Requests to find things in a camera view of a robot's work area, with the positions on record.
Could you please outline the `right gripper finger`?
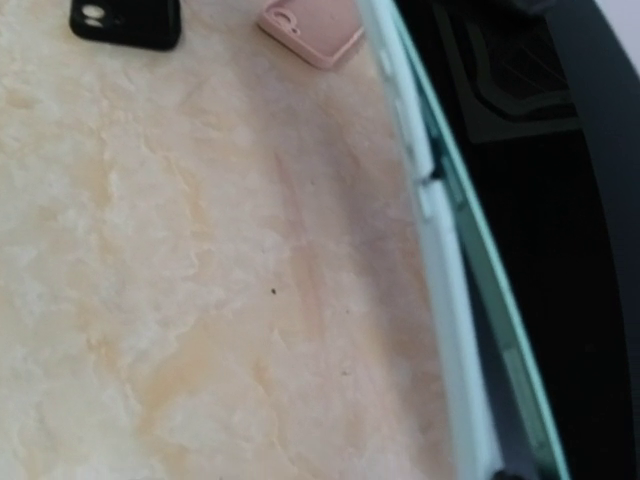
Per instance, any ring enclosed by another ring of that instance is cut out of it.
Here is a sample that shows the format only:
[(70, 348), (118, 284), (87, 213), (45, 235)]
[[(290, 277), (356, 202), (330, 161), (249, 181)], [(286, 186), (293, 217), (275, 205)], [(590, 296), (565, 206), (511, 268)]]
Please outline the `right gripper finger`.
[(492, 480), (523, 480), (523, 478), (507, 470), (499, 470), (492, 475)]

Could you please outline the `light blue phone case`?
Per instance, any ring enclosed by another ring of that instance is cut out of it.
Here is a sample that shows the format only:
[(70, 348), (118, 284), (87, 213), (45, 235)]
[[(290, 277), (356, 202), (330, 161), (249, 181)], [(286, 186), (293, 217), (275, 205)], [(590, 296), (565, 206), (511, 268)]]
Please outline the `light blue phone case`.
[(490, 479), (495, 432), (443, 162), (451, 132), (393, 1), (357, 4), (399, 137), (444, 378), (456, 476)]

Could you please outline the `teal green phone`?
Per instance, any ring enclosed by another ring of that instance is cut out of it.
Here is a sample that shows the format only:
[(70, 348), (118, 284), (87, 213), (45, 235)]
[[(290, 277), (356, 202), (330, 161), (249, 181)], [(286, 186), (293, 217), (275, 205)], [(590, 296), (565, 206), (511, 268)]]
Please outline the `teal green phone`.
[(573, 479), (639, 475), (639, 75), (593, 1), (401, 1)]

